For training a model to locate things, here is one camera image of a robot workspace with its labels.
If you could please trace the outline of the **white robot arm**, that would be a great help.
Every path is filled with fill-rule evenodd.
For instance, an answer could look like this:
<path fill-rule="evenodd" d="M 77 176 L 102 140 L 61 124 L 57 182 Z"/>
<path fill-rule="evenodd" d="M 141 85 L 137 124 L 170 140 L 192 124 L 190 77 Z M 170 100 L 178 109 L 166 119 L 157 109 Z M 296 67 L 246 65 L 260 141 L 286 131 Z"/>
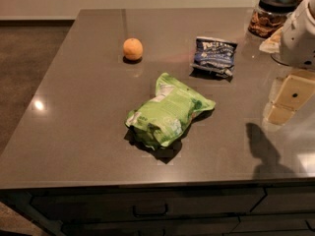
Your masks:
<path fill-rule="evenodd" d="M 264 118 L 282 126 L 315 93 L 315 0 L 303 0 L 288 17 L 275 60 L 292 70 L 274 80 Z"/>

